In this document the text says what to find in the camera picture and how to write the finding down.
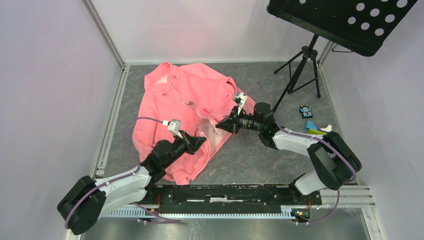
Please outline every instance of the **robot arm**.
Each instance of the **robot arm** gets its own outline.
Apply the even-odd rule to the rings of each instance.
[[[76,182],[57,205],[64,220],[71,215],[68,227],[75,235],[84,233],[99,218],[117,208],[156,197],[153,189],[165,175],[165,169],[184,153],[195,154],[206,141],[205,137],[190,136],[180,130],[180,125],[176,119],[169,122],[167,129],[174,135],[173,143],[167,140],[157,142],[139,166],[97,180],[87,175]]]
[[[241,100],[244,97],[243,93],[234,97],[237,105],[216,127],[233,134],[237,134],[240,129],[258,131],[265,146],[309,157],[315,170],[299,176],[289,185],[295,200],[324,188],[337,190],[353,177],[349,167],[337,155],[333,156],[334,152],[327,145],[339,152],[355,172],[362,168],[361,162],[336,132],[310,135],[280,127],[275,122],[271,105],[264,102],[258,102],[254,106],[253,115],[243,113],[240,109],[243,108],[244,102]]]

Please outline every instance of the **tripod legs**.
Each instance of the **tripod legs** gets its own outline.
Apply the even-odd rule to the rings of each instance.
[[[303,88],[304,86],[306,86],[306,85],[308,85],[308,84],[312,83],[313,81],[315,81],[315,85],[316,85],[316,97],[317,97],[317,98],[321,98],[321,93],[320,93],[320,84],[319,84],[319,82],[318,82],[317,61],[316,61],[316,60],[315,60],[315,58],[314,58],[314,59],[312,59],[312,62],[313,62],[313,72],[314,72],[315,78],[314,78],[314,79],[312,79],[312,80],[310,80],[310,81],[308,81],[307,83],[303,84],[302,86],[300,86],[300,87],[298,87],[298,88],[296,88],[296,89],[294,89],[294,90],[290,90],[290,89],[289,89],[289,90],[288,90],[288,93],[289,93],[289,94],[294,93],[294,92],[296,92],[297,90],[299,90],[299,89]]]
[[[289,90],[290,85],[291,85],[291,84],[292,84],[292,82],[293,82],[293,79],[294,79],[294,78],[291,78],[291,77],[290,77],[290,81],[288,81],[287,86],[285,86],[284,91],[282,91],[281,96],[279,97],[279,99],[278,99],[277,103],[276,103],[276,104],[275,104],[275,106],[272,108],[272,111],[273,111],[274,113],[276,112],[276,110],[277,110],[278,106],[280,105],[281,101],[283,100],[284,95],[286,95],[287,91]]]
[[[284,65],[280,66],[277,70],[274,71],[274,74],[277,74],[281,69],[283,69],[285,66],[289,65],[291,62],[293,62],[295,59],[297,59],[300,55],[302,55],[304,51],[300,51],[298,54],[296,54],[294,57],[292,57],[288,62],[286,62]]]
[[[294,74],[292,77],[293,82],[291,83],[290,88],[288,89],[289,94],[294,92],[293,89],[295,88],[296,83],[298,82],[298,79],[301,76],[301,73],[304,70],[304,67],[307,61],[308,61],[308,58],[302,57],[302,61],[300,61],[299,66],[297,66],[296,71],[294,71]]]

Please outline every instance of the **black mounting plate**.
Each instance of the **black mounting plate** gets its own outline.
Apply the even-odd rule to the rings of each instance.
[[[287,184],[159,185],[156,195],[163,214],[281,213],[281,206],[307,206],[308,197],[312,205],[322,204],[319,191],[297,202],[290,191]],[[156,205],[158,200],[142,204]]]

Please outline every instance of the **small toy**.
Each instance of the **small toy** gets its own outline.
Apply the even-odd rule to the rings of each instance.
[[[333,129],[333,126],[328,125],[326,128],[320,128],[319,130],[322,131],[322,132],[327,132],[328,133],[328,132],[331,132],[332,129]]]
[[[299,112],[302,114],[302,119],[311,119],[314,116],[312,109],[308,105],[301,105]]]
[[[307,134],[312,134],[312,135],[326,135],[328,132],[323,132],[323,131],[319,131],[319,130],[315,130],[315,129],[309,129],[309,131],[307,132]]]
[[[313,129],[313,130],[318,130],[318,127],[317,127],[317,126],[315,126],[315,124],[313,124],[311,121],[307,121],[307,123],[306,123],[306,127],[305,127],[305,130],[306,130],[307,132],[309,132],[309,130],[311,130],[311,129]]]

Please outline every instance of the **jacket sleeve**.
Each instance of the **jacket sleeve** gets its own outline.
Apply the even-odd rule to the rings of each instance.
[[[156,96],[153,94],[145,93],[141,101],[138,117],[157,118],[157,110],[155,108]],[[140,119],[135,123],[134,131],[132,132],[132,142],[135,149],[137,149],[140,162],[143,162],[147,156],[152,152],[155,146],[156,130],[160,123]]]

